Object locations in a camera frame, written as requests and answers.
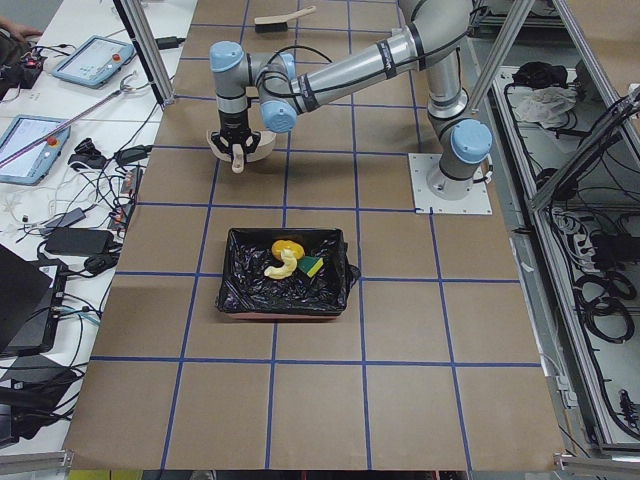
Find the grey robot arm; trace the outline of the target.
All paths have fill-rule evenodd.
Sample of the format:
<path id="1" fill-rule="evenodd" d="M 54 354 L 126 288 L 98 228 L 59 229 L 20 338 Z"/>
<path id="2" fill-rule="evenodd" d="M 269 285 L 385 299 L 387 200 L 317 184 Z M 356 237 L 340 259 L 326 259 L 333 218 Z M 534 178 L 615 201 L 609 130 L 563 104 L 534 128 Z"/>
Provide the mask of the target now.
<path id="1" fill-rule="evenodd" d="M 209 50 L 220 127 L 209 133 L 213 154 L 236 173 L 274 148 L 304 113 L 390 80 L 423 71 L 428 77 L 428 118 L 443 153 L 438 171 L 451 181 L 471 180 L 492 145 L 488 127 L 467 115 L 457 50 L 467 36 L 470 1 L 402 1 L 405 24 L 392 36 L 340 61 L 298 75 L 288 54 L 254 53 L 233 41 Z"/>

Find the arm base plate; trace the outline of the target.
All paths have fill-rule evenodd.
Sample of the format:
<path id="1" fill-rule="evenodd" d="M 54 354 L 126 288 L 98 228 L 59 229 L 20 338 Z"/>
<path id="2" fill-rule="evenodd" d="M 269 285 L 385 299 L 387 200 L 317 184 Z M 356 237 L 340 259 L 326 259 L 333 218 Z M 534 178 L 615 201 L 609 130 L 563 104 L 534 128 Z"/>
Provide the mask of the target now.
<path id="1" fill-rule="evenodd" d="M 487 182 L 478 167 L 472 179 L 452 180 L 440 170 L 440 154 L 410 153 L 409 173 L 417 214 L 492 214 Z"/>

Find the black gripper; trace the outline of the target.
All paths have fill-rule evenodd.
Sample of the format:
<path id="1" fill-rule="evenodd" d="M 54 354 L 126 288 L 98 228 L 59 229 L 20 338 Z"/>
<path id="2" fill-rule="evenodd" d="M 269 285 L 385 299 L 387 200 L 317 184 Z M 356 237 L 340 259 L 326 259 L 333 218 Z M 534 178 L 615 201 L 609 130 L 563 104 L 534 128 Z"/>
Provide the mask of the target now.
<path id="1" fill-rule="evenodd" d="M 220 127 L 218 131 L 225 140 L 246 140 L 249 134 L 256 132 L 249 126 L 248 111 L 243 110 L 236 113 L 218 111 Z"/>

